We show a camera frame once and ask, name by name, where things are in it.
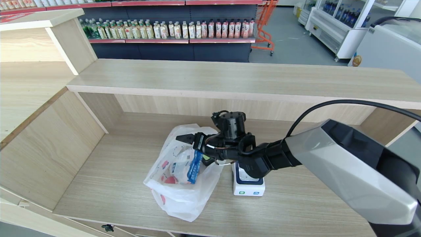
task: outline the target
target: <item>white device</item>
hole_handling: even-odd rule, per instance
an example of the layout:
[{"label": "white device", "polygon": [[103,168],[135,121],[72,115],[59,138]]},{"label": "white device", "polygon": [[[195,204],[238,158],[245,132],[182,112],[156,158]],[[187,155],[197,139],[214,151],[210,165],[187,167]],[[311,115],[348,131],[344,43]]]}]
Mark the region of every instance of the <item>white device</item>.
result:
[{"label": "white device", "polygon": [[377,22],[348,66],[402,70],[421,83],[421,20],[389,17]]},{"label": "white device", "polygon": [[238,166],[238,162],[231,165],[234,173],[234,195],[236,196],[263,196],[265,190],[264,178],[252,178],[245,170]]}]

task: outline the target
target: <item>black cable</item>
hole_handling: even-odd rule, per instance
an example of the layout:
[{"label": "black cable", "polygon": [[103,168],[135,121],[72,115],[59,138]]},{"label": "black cable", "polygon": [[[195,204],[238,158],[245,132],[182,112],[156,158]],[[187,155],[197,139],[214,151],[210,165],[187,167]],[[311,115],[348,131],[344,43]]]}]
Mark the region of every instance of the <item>black cable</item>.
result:
[{"label": "black cable", "polygon": [[291,128],[289,129],[287,135],[285,136],[285,138],[290,137],[294,128],[301,122],[301,120],[303,120],[303,118],[309,114],[310,112],[312,112],[315,109],[318,109],[320,107],[326,106],[326,105],[333,105],[333,104],[358,104],[358,105],[368,105],[368,106],[374,106],[374,107],[378,107],[378,108],[383,108],[383,109],[387,109],[387,110],[391,110],[394,111],[396,113],[400,113],[403,115],[406,115],[410,118],[413,118],[415,120],[418,120],[421,122],[421,116],[414,114],[408,110],[404,110],[395,106],[391,106],[391,105],[386,105],[386,104],[382,104],[382,103],[377,103],[377,102],[372,102],[372,101],[366,101],[366,100],[331,100],[331,101],[326,101],[323,103],[320,103],[318,105],[315,105],[313,107],[311,107],[310,109],[306,110],[304,113],[302,113],[297,120],[295,120],[295,122],[292,124]]}]

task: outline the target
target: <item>gray floor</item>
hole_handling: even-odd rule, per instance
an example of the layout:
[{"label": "gray floor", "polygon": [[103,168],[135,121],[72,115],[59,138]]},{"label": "gray floor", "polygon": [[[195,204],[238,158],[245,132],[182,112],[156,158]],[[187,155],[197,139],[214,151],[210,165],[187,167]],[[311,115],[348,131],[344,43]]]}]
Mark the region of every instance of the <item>gray floor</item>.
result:
[{"label": "gray floor", "polygon": [[314,36],[309,36],[304,26],[293,15],[293,8],[276,7],[265,31],[275,43],[273,56],[270,51],[253,49],[250,62],[307,65],[347,66],[349,60],[335,62],[335,55]]}]

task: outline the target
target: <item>white plastic bag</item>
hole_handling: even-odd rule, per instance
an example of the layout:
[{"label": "white plastic bag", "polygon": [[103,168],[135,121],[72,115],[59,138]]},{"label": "white plastic bag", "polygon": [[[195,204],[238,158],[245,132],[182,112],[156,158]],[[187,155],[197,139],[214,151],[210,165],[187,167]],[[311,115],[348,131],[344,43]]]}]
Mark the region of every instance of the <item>white plastic bag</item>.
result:
[{"label": "white plastic bag", "polygon": [[157,161],[143,181],[152,189],[152,195],[162,210],[170,216],[190,222],[202,212],[219,180],[223,167],[215,163],[205,167],[201,163],[195,184],[174,184],[171,178],[165,178],[168,177],[170,164],[177,155],[192,147],[175,140],[176,136],[196,132],[207,135],[217,133],[213,128],[199,127],[197,124],[175,127],[165,140]]}]

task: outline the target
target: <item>bottled drink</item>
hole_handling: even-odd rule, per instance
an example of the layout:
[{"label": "bottled drink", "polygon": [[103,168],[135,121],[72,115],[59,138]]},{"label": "bottled drink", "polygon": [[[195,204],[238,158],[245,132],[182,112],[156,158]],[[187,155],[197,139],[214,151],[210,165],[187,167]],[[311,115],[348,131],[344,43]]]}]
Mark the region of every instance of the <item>bottled drink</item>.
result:
[{"label": "bottled drink", "polygon": [[342,14],[342,17],[341,17],[340,21],[343,22],[343,23],[345,23],[346,22],[346,19],[348,19],[348,14],[349,14],[349,10],[348,9],[345,9],[344,10],[344,13]]},{"label": "bottled drink", "polygon": [[367,26],[367,23],[369,22],[369,20],[370,20],[370,13],[367,15],[367,17],[365,18],[365,20],[364,20],[364,22],[363,22],[363,24],[362,24],[362,27],[366,27]]},{"label": "bottled drink", "polygon": [[357,21],[358,17],[360,16],[361,9],[358,9],[356,13],[354,13],[354,18],[350,22],[350,27],[354,27],[355,22]]},{"label": "bottled drink", "polygon": [[331,7],[330,7],[330,10],[329,10],[329,14],[330,15],[332,15],[333,16],[333,13],[335,13],[335,9],[336,9],[336,6],[338,5],[338,1],[335,1],[335,2],[333,2],[332,3],[332,5],[331,5]]},{"label": "bottled drink", "polygon": [[331,1],[326,1],[326,3],[325,3],[325,7],[324,7],[324,11],[325,12],[327,12],[327,13],[329,13],[329,11],[330,11],[330,8],[332,7],[332,2]]},{"label": "bottled drink", "polygon": [[346,18],[346,21],[345,21],[345,24],[348,25],[349,27],[351,27],[351,21],[354,19],[354,14],[355,14],[355,8],[353,8],[352,11],[348,13],[348,17]]},{"label": "bottled drink", "polygon": [[344,4],[342,3],[341,6],[339,7],[338,11],[336,12],[336,19],[341,19],[342,13],[344,12]]}]

